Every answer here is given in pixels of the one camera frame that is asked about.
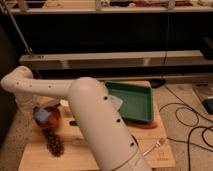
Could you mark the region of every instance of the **wooden platform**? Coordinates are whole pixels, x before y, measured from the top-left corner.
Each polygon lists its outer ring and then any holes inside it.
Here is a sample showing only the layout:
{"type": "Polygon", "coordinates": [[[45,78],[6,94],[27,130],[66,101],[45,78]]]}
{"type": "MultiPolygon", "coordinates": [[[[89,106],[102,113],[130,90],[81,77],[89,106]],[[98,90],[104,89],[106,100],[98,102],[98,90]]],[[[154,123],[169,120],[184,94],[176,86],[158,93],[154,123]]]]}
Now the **wooden platform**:
{"type": "MultiPolygon", "coordinates": [[[[144,82],[131,83],[148,85],[148,83],[144,82]]],[[[47,99],[42,98],[39,103],[42,104],[45,101],[47,99]]],[[[34,124],[19,166],[19,171],[99,170],[79,128],[69,126],[69,121],[73,120],[72,116],[67,114],[64,108],[59,108],[63,117],[57,134],[60,135],[64,143],[64,154],[59,158],[53,157],[46,148],[46,141],[40,128],[34,124]]],[[[149,149],[160,138],[167,137],[155,102],[154,119],[159,124],[155,129],[148,130],[128,126],[130,132],[136,137],[142,151],[149,149]]],[[[168,140],[161,147],[149,153],[145,158],[152,168],[175,166],[168,140]]]]}

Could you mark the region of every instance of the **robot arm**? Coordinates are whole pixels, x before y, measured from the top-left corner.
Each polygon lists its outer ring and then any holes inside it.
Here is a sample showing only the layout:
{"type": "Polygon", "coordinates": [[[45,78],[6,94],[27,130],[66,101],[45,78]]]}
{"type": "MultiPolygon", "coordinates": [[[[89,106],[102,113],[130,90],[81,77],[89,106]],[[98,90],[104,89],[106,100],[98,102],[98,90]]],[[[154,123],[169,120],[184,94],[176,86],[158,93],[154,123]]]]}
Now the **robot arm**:
{"type": "Polygon", "coordinates": [[[32,94],[67,99],[79,128],[103,171],[151,171],[108,91],[94,78],[35,80],[26,67],[18,67],[1,80],[2,87],[21,101],[32,94]]]}

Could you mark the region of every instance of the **floor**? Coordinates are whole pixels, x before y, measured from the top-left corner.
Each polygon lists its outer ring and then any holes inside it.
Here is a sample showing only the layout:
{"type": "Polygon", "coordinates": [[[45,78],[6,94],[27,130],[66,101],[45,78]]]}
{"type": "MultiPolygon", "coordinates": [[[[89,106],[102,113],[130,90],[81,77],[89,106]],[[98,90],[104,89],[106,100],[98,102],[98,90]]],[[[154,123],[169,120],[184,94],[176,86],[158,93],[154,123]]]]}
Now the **floor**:
{"type": "MultiPolygon", "coordinates": [[[[199,111],[203,116],[213,120],[213,115],[207,114],[202,104],[200,103],[198,97],[193,91],[191,84],[171,84],[167,85],[169,89],[172,90],[177,96],[183,99],[187,104],[192,106],[194,109],[199,111]]],[[[163,105],[171,102],[180,102],[174,95],[172,95],[164,86],[158,89],[154,89],[154,97],[157,100],[159,108],[163,105]]],[[[167,131],[167,135],[170,138],[178,140],[187,140],[189,131],[191,127],[186,127],[175,117],[175,110],[179,107],[178,105],[170,105],[163,110],[161,110],[161,116],[167,131]]],[[[193,124],[196,121],[195,115],[187,110],[182,110],[179,113],[179,118],[181,121],[187,124],[193,124]]],[[[8,135],[0,149],[0,171],[16,171],[24,151],[24,147],[27,142],[27,137],[30,133],[32,120],[17,113],[14,117],[11,128],[8,135]]],[[[211,122],[208,122],[200,118],[199,125],[202,126],[212,126],[211,122]]],[[[201,131],[195,130],[192,134],[191,140],[194,143],[202,145],[205,144],[201,139],[201,131]]],[[[213,142],[212,132],[207,131],[205,135],[206,139],[210,144],[213,142]]],[[[187,161],[187,145],[183,143],[177,143],[171,141],[172,151],[176,160],[176,167],[174,168],[162,168],[156,169],[157,171],[185,171],[188,170],[187,161]]],[[[212,171],[213,170],[213,152],[209,152],[200,149],[195,146],[191,146],[191,170],[193,171],[212,171]]]]}

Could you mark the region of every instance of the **power cord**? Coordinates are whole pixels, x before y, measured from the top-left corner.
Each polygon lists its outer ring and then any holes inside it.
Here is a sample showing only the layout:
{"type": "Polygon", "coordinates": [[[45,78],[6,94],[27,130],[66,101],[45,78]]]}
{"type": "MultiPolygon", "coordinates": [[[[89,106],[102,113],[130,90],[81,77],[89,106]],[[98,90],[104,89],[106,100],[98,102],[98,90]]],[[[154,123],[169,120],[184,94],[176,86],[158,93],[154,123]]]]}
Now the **power cord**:
{"type": "Polygon", "coordinates": [[[166,80],[164,79],[164,74],[165,74],[164,69],[165,69],[166,60],[167,60],[167,57],[168,57],[169,34],[170,34],[170,16],[169,16],[168,10],[169,10],[168,7],[166,7],[167,30],[166,30],[165,55],[164,55],[163,62],[161,64],[161,68],[160,68],[160,78],[149,80],[152,88],[158,88],[162,85],[165,85],[165,83],[166,83],[166,80]]]}
{"type": "Polygon", "coordinates": [[[205,116],[203,116],[200,112],[198,112],[196,109],[194,109],[193,107],[191,107],[189,104],[187,104],[184,100],[182,100],[180,97],[178,97],[171,89],[169,89],[166,85],[165,85],[165,88],[172,94],[174,95],[179,101],[181,102],[173,102],[173,103],[168,103],[164,106],[162,106],[159,110],[162,111],[164,108],[166,108],[167,106],[170,106],[170,105],[180,105],[180,107],[178,107],[176,110],[175,110],[175,116],[176,116],[176,119],[178,120],[178,122],[180,122],[182,125],[184,126],[187,126],[187,127],[193,127],[189,134],[188,134],[188,138],[187,138],[187,141],[184,141],[184,140],[177,140],[177,139],[174,139],[174,138],[170,138],[168,137],[169,140],[171,141],[174,141],[174,142],[178,142],[178,143],[185,143],[187,144],[187,159],[188,159],[188,170],[191,171],[191,154],[190,154],[190,145],[194,145],[196,147],[199,147],[203,150],[206,150],[206,151],[209,151],[209,152],[213,152],[213,144],[210,144],[206,138],[205,138],[205,133],[207,131],[211,131],[213,132],[213,126],[209,126],[209,127],[206,127],[206,126],[198,126],[199,123],[200,123],[200,119],[199,117],[201,117],[202,119],[210,122],[210,123],[213,123],[213,120],[211,119],[208,119],[206,118],[205,116]],[[183,122],[180,118],[179,118],[179,111],[180,110],[189,110],[190,112],[192,112],[195,117],[196,117],[196,121],[194,124],[187,124],[185,122],[183,122]],[[198,145],[196,143],[193,143],[191,142],[191,135],[192,133],[197,130],[197,129],[203,129],[202,133],[201,133],[201,138],[203,140],[203,142],[206,144],[206,146],[208,146],[209,148],[206,148],[206,147],[203,147],[201,145],[198,145]]]}

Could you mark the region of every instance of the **green tray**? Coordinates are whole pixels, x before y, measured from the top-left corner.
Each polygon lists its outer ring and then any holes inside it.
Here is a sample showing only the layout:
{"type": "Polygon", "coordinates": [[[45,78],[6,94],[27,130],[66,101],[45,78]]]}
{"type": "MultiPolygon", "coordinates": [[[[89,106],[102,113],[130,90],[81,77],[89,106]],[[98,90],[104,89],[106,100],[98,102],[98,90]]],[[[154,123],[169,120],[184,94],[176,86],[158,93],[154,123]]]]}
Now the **green tray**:
{"type": "Polygon", "coordinates": [[[109,94],[123,100],[119,113],[124,120],[149,123],[153,120],[151,87],[105,81],[109,94]]]}

